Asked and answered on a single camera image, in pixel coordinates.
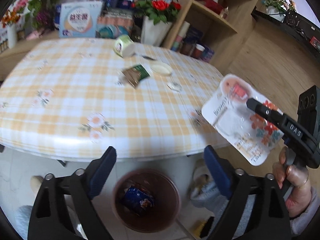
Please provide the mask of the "person's right hand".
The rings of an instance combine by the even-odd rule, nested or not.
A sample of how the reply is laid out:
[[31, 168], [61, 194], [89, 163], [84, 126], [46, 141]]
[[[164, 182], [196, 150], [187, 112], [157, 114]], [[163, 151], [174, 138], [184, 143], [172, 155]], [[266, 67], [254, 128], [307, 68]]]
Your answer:
[[281, 149], [279, 161], [273, 164], [272, 173], [280, 189], [283, 187], [285, 179], [294, 186], [285, 201], [289, 217], [293, 218], [306, 210], [311, 202], [312, 193], [308, 171], [302, 171], [294, 165], [285, 168], [286, 149], [287, 147]]

